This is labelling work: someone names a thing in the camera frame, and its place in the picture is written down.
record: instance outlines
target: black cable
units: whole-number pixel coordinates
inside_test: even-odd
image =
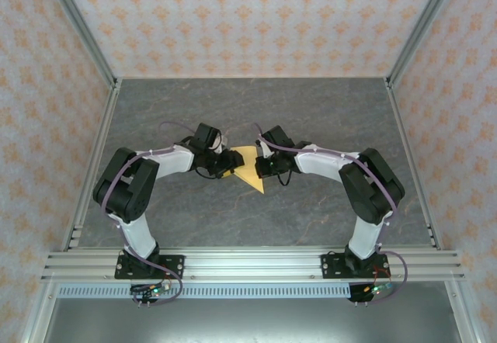
[[[187,137],[185,137],[183,140],[181,140],[181,141],[180,141],[180,143],[185,144],[187,141],[190,141],[190,140],[192,140],[192,139],[193,139],[193,136],[187,136]]]
[[[216,149],[219,148],[219,146],[221,145],[222,142],[223,142],[223,134],[221,132],[219,132],[219,143],[217,143],[216,147],[210,147],[209,149],[211,149],[212,151],[215,151]]]
[[[195,168],[195,172],[199,175],[199,176],[202,176],[203,178],[208,178],[209,180],[215,180],[216,178],[213,178],[211,176],[205,176],[203,174],[200,173],[200,171],[198,170],[198,167]]]
[[[288,179],[287,179],[287,182],[283,182],[283,181],[281,180],[280,174],[278,174],[278,181],[280,182],[280,184],[281,184],[282,186],[287,186],[288,184],[290,184],[290,179],[291,179],[291,177],[292,177],[292,170],[290,170],[290,172],[288,173]]]

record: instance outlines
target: metal corner post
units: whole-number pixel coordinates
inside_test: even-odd
[[[116,78],[112,73],[112,69],[107,63],[106,58],[104,57],[102,51],[100,50],[99,45],[97,44],[95,38],[90,32],[90,29],[86,25],[86,22],[83,19],[83,15],[79,11],[75,1],[59,0],[59,2],[62,4],[62,7],[66,12],[66,15],[71,20],[73,27],[78,32],[78,35],[81,37],[92,59],[95,61],[95,64],[99,69],[103,79],[106,81],[109,88],[112,87],[116,82]]]
[[[82,189],[78,197],[78,202],[76,204],[72,221],[70,225],[68,225],[68,229],[66,230],[64,236],[64,243],[62,245],[64,251],[66,251],[70,247],[71,237],[75,227],[82,226],[83,221],[85,220],[86,210],[88,208],[88,204],[92,195],[92,186],[96,179],[100,157],[102,156],[107,133],[109,132],[110,122],[112,120],[114,108],[116,107],[116,101],[119,95],[120,86],[121,79],[118,79],[116,81],[116,84],[113,85],[109,91],[106,105],[103,109],[102,115],[100,116],[100,125],[95,135],[95,139],[93,140],[92,152],[90,154],[88,166],[86,169],[85,179],[83,181]]]
[[[438,225],[434,219],[434,215],[431,213],[431,210],[428,205],[428,200],[426,199],[425,188],[422,184],[422,180],[419,177],[418,169],[415,164],[414,154],[412,152],[411,146],[409,144],[409,140],[407,137],[407,133],[405,132],[404,124],[402,123],[401,114],[398,110],[397,101],[395,99],[394,89],[389,85],[387,79],[385,78],[385,85],[387,87],[388,98],[390,99],[391,108],[394,112],[395,120],[397,121],[398,132],[401,135],[402,143],[404,144],[405,154],[407,156],[407,160],[409,163],[409,167],[411,168],[412,177],[414,179],[414,185],[416,188],[416,192],[418,193],[419,202],[421,203],[421,210],[425,217],[426,223],[430,226],[433,240],[435,241],[435,246],[437,249],[443,248],[443,244],[441,238],[439,236],[440,232],[438,229]]]
[[[444,0],[429,0],[428,4],[422,11],[418,22],[415,24],[414,30],[411,32],[411,35],[402,48],[397,61],[395,61],[394,68],[387,77],[389,87],[393,88],[402,76],[402,73],[407,68],[409,61],[418,48],[419,43],[425,36],[426,31],[428,31],[431,22],[435,19],[436,14],[440,10],[443,1]]]

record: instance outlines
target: black mounting plate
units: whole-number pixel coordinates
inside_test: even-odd
[[[388,263],[387,255],[377,254],[365,269],[353,271],[345,264],[345,255],[343,252],[328,253],[321,255],[321,272],[323,279],[374,279],[374,266],[384,269],[384,263]],[[378,279],[387,279],[388,276],[383,272],[377,275]]]
[[[183,278],[183,270],[185,269],[185,255],[159,255],[158,265],[162,265],[167,269],[171,269],[179,278]],[[115,279],[164,279],[164,272],[160,269],[153,268],[152,274],[137,267],[130,267],[129,257],[119,255],[117,257]]]

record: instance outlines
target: orange floral pattern wall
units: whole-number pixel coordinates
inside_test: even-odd
[[[449,0],[395,93],[443,244],[462,250],[495,339],[497,0]]]
[[[57,0],[0,0],[0,341],[60,250],[108,89]]]
[[[428,0],[75,0],[125,77],[385,76]]]

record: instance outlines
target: aluminum frame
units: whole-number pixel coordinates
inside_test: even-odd
[[[464,280],[464,269],[457,251],[437,251],[427,247],[387,248],[399,253],[408,265],[408,282]],[[114,279],[120,248],[75,249],[50,253],[42,273],[42,282],[111,282]],[[320,246],[247,247],[247,248],[164,248],[162,254],[185,255],[185,283],[237,282],[372,282],[373,279],[323,279],[320,255],[342,248]],[[390,256],[392,281],[400,282],[404,268]]]
[[[419,203],[421,204],[421,210],[423,216],[425,217],[426,225],[428,226],[429,234],[433,239],[432,244],[440,250],[443,248],[443,244],[441,243],[441,238],[438,236],[439,230],[436,221],[433,219],[434,215],[432,210],[429,208],[428,200],[426,199],[425,187],[422,183],[421,178],[419,177],[418,169],[415,165],[414,154],[411,149],[411,145],[409,144],[409,139],[407,137],[407,133],[405,132],[404,124],[402,123],[401,114],[398,109],[397,99],[395,98],[394,89],[389,85],[388,79],[385,78],[385,87],[387,89],[388,98],[390,99],[391,108],[394,112],[395,120],[397,121],[398,132],[401,134],[401,140],[404,144],[405,154],[407,155],[407,161],[409,163],[409,167],[412,173],[412,179],[414,180],[414,186],[416,188],[416,192],[418,193]]]
[[[92,56],[97,68],[99,69],[102,78],[106,81],[109,88],[111,88],[116,82],[116,77],[114,76],[112,69],[107,63],[107,59],[103,55],[102,51],[92,32],[86,25],[83,15],[79,11],[78,6],[74,0],[59,0],[64,8],[67,17],[71,21],[73,27],[75,28],[78,35],[81,37],[84,45],[86,46],[89,54]]]
[[[435,19],[436,14],[440,10],[445,0],[429,0],[426,7],[423,9],[421,16],[414,26],[411,35],[407,39],[401,53],[395,61],[394,67],[390,75],[388,75],[388,85],[394,87],[401,78],[404,70],[407,68],[412,56],[416,52],[422,38],[431,26],[431,22]]]
[[[116,82],[105,57],[90,30],[85,24],[74,0],[61,0],[84,44],[97,64],[101,75],[109,86],[112,86],[106,108],[103,112],[99,132],[96,135],[89,168],[82,188],[82,193],[75,211],[73,224],[69,228],[64,252],[51,253],[43,271],[42,285],[34,302],[34,307],[28,318],[22,342],[39,342],[45,339],[50,318],[57,300],[62,282],[77,282],[82,280],[87,284],[105,283],[121,284],[127,280],[115,280],[113,271],[119,248],[78,248],[78,238],[81,234],[86,207],[91,198],[91,188],[96,177],[99,160],[105,144],[106,135],[116,105],[120,89],[120,81]],[[408,163],[415,178],[422,210],[429,224],[429,232],[435,237],[435,248],[430,247],[399,247],[389,248],[404,256],[408,263],[409,282],[415,281],[445,281],[450,302],[452,304],[457,326],[463,342],[483,342],[485,338],[478,319],[468,300],[471,298],[469,287],[465,282],[464,269],[461,267],[456,251],[441,251],[443,246],[437,238],[436,222],[426,204],[424,188],[417,174],[412,151],[409,147],[405,130],[402,125],[398,107],[394,98],[394,84],[407,67],[424,33],[429,28],[443,0],[430,0],[416,23],[408,42],[402,49],[394,68],[386,78],[386,86],[390,96],[394,116],[401,132],[402,142],[408,155]],[[202,285],[208,282],[237,283],[260,282],[275,283],[278,281],[289,284],[296,282],[320,284],[329,282],[321,277],[319,255],[328,251],[341,251],[341,248],[304,247],[304,248],[172,248],[162,252],[181,253],[187,256],[184,282],[190,285]],[[403,268],[396,258],[390,258],[393,281],[402,280]],[[333,282],[348,283],[372,281],[371,279],[337,279]]]

